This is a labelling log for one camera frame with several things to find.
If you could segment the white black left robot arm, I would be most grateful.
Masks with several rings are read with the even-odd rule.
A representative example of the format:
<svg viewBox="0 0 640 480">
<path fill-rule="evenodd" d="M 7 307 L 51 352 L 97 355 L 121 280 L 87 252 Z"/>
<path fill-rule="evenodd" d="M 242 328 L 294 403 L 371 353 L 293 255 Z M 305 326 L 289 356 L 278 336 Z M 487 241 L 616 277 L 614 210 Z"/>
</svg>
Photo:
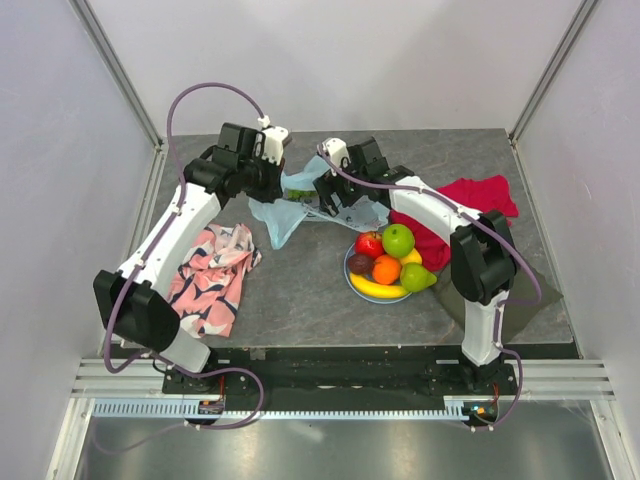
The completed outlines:
<svg viewBox="0 0 640 480">
<path fill-rule="evenodd" d="M 240 193 L 266 202 L 282 197 L 280 175 L 287 129 L 232 123 L 183 170 L 181 184 L 152 231 L 116 271 L 100 271 L 93 289 L 106 334 L 144 347 L 185 371 L 185 382 L 208 393 L 219 382 L 212 349 L 180 326 L 167 299 L 170 284 L 204 227 Z"/>
</svg>

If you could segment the yellow fake mango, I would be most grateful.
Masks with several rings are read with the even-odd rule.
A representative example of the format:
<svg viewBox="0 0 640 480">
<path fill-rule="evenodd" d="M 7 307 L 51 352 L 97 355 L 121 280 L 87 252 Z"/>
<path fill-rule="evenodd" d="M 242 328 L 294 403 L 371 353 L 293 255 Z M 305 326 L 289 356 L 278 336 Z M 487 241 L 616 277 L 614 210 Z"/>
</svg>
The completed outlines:
<svg viewBox="0 0 640 480">
<path fill-rule="evenodd" d="M 406 256 L 399 259 L 402 265 L 417 263 L 422 264 L 422 257 L 416 249 L 412 249 Z"/>
</svg>

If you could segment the yellow fake banana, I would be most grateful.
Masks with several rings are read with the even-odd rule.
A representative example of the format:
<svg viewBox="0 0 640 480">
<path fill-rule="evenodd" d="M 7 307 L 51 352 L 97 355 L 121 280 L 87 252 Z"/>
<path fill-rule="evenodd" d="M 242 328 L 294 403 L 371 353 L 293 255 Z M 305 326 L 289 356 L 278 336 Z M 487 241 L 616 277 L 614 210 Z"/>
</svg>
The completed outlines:
<svg viewBox="0 0 640 480">
<path fill-rule="evenodd" d="M 348 278 L 351 286 L 367 297 L 381 300 L 395 300 L 410 294 L 410 292 L 405 290 L 401 285 L 381 285 L 364 276 L 353 273 L 349 273 Z"/>
</svg>

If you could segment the fake orange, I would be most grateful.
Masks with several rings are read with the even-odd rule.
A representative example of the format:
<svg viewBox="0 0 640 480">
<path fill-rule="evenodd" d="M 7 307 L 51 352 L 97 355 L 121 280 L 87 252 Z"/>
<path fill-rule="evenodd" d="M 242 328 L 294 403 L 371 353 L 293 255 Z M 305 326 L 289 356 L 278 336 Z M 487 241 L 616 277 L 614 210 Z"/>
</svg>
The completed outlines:
<svg viewBox="0 0 640 480">
<path fill-rule="evenodd" d="M 392 285 L 400 277 L 402 270 L 401 262 L 390 256 L 381 255 L 374 260 L 371 277 L 381 285 Z"/>
</svg>

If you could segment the red fake apple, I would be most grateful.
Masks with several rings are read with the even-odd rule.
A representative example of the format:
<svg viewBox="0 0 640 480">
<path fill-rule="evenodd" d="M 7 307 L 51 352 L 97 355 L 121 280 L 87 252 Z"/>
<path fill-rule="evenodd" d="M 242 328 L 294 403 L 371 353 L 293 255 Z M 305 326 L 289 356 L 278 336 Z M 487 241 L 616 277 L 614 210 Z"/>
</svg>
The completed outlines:
<svg viewBox="0 0 640 480">
<path fill-rule="evenodd" d="M 375 231 L 361 233 L 355 243 L 354 252 L 360 255 L 366 255 L 372 259 L 385 254 L 382 242 L 382 235 Z"/>
</svg>

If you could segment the dark red fake fruit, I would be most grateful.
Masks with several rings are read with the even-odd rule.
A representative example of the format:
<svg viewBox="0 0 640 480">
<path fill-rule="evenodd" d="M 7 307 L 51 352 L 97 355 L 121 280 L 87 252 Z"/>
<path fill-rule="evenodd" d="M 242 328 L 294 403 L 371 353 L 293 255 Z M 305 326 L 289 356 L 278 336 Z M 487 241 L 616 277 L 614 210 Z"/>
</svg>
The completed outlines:
<svg viewBox="0 0 640 480">
<path fill-rule="evenodd" d="M 375 260 L 368 255 L 356 253 L 347 259 L 347 268 L 355 275 L 370 275 L 375 265 Z"/>
</svg>

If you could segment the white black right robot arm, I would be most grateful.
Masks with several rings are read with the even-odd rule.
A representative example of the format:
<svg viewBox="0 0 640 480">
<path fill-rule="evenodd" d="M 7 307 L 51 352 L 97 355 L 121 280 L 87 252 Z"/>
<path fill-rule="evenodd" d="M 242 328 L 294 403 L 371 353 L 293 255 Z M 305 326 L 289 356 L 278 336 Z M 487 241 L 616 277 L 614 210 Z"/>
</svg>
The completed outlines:
<svg viewBox="0 0 640 480">
<path fill-rule="evenodd" d="M 458 381 L 483 392 L 494 381 L 493 365 L 504 352 L 504 306 L 519 267 L 506 217 L 482 213 L 429 187 L 404 166 L 390 167 L 375 139 L 349 146 L 329 138 L 317 146 L 329 170 L 314 181 L 321 209 L 332 216 L 363 197 L 418 221 L 449 246 L 451 281 L 464 301 L 465 327 Z"/>
</svg>

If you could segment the green fake pear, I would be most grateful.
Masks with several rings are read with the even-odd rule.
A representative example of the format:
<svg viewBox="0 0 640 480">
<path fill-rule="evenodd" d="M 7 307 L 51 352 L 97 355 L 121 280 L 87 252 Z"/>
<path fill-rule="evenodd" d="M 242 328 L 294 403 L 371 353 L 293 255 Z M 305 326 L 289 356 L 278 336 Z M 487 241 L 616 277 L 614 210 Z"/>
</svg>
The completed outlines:
<svg viewBox="0 0 640 480">
<path fill-rule="evenodd" d="M 422 264 L 410 262 L 402 267 L 399 281 L 408 292 L 418 293 L 433 286 L 437 282 L 437 277 Z"/>
</svg>

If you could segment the green fake lime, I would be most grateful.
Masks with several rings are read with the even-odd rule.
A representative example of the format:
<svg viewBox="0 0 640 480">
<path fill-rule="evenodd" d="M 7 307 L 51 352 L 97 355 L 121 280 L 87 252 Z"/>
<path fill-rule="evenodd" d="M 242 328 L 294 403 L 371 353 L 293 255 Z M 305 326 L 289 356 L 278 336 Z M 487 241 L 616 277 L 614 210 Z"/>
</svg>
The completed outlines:
<svg viewBox="0 0 640 480">
<path fill-rule="evenodd" d="M 397 259 L 406 257 L 415 246 L 412 231 L 403 224 L 391 224 L 382 233 L 385 252 Z"/>
</svg>

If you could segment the translucent light blue plastic bag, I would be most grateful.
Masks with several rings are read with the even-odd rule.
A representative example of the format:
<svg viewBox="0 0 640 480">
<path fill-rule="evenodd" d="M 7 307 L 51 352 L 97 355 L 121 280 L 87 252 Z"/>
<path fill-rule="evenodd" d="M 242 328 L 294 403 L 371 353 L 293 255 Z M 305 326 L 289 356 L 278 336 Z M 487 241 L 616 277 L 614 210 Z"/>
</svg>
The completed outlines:
<svg viewBox="0 0 640 480">
<path fill-rule="evenodd" d="M 304 221 L 335 223 L 360 233 L 377 231 L 387 225 L 390 210 L 366 197 L 353 206 L 342 209 L 335 217 L 320 210 L 318 194 L 315 198 L 303 201 L 286 198 L 286 191 L 290 189 L 316 192 L 313 181 L 327 169 L 326 162 L 319 156 L 314 156 L 298 173 L 282 175 L 283 198 L 274 203 L 260 203 L 249 199 L 250 211 L 255 219 L 265 223 L 274 250 L 282 248 Z"/>
</svg>

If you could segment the green fake grapes bunch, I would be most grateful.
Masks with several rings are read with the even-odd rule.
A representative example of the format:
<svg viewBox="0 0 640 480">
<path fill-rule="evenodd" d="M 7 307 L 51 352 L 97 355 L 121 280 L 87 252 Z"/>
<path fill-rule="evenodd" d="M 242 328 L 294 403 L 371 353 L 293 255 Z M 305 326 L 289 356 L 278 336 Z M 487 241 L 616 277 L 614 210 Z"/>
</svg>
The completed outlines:
<svg viewBox="0 0 640 480">
<path fill-rule="evenodd" d="M 293 200 L 293 201 L 303 201 L 303 200 L 315 198 L 316 196 L 317 196 L 317 193 L 315 191 L 295 190 L 295 189 L 290 189 L 286 191 L 286 198 L 288 200 Z"/>
</svg>

